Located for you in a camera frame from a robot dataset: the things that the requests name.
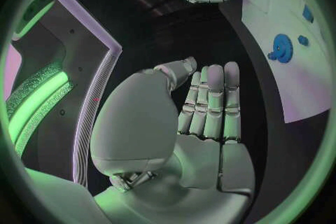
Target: blue object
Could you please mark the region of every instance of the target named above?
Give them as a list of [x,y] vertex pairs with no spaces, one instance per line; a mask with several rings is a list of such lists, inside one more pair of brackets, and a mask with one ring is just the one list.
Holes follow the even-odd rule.
[[314,16],[312,15],[310,9],[307,5],[305,5],[304,12],[302,13],[303,17],[308,20],[309,22],[314,21]]
[[293,56],[293,45],[291,39],[284,34],[274,38],[273,51],[268,54],[268,59],[278,60],[281,63],[288,63]]
[[308,38],[306,38],[305,36],[303,35],[300,35],[298,38],[297,38],[298,42],[304,46],[308,46]]

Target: green led strip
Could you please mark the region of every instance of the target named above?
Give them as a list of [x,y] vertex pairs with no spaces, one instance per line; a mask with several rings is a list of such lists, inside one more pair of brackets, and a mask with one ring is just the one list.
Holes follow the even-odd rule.
[[13,114],[9,124],[9,132],[13,143],[16,142],[21,130],[26,125],[33,113],[38,109],[38,107],[67,81],[68,76],[64,72],[56,74],[46,83],[37,88],[19,106],[19,108]]
[[72,82],[67,82],[66,84],[64,84],[62,87],[56,90],[56,92],[53,93],[51,97],[49,97],[29,119],[29,121],[21,131],[15,144],[15,150],[20,157],[22,156],[22,153],[24,152],[31,135],[40,124],[40,122],[44,119],[47,113],[50,112],[51,109],[72,89]]
[[24,102],[34,90],[36,90],[41,84],[45,83],[48,79],[55,74],[62,71],[61,62],[55,62],[47,65],[43,69],[39,70],[36,74],[26,79],[8,98],[6,101],[7,114],[9,119],[12,118],[17,108]]

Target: pink-lit surface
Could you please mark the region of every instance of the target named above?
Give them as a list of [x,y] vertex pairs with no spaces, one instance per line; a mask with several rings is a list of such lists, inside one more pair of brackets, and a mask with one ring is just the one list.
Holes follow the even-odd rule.
[[19,52],[10,44],[6,57],[6,66],[4,68],[4,99],[10,96],[13,84],[20,69],[22,57]]

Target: textured green surface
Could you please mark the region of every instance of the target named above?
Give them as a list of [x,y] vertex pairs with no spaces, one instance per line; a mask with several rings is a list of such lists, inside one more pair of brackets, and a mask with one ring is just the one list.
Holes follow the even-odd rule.
[[9,132],[12,142],[16,142],[18,135],[26,122],[35,112],[35,110],[61,85],[68,81],[68,76],[60,72],[37,88],[24,102],[18,107],[10,120]]
[[73,89],[73,83],[67,82],[51,95],[33,114],[27,124],[24,126],[15,144],[15,150],[21,157],[22,153],[37,126],[44,119],[48,112],[63,98],[70,90]]
[[8,98],[7,114],[8,118],[11,119],[17,107],[23,102],[23,100],[29,96],[35,89],[37,89],[42,83],[47,81],[56,73],[62,70],[61,63],[52,63],[45,68],[38,71],[36,74],[32,75],[30,78],[26,79]]

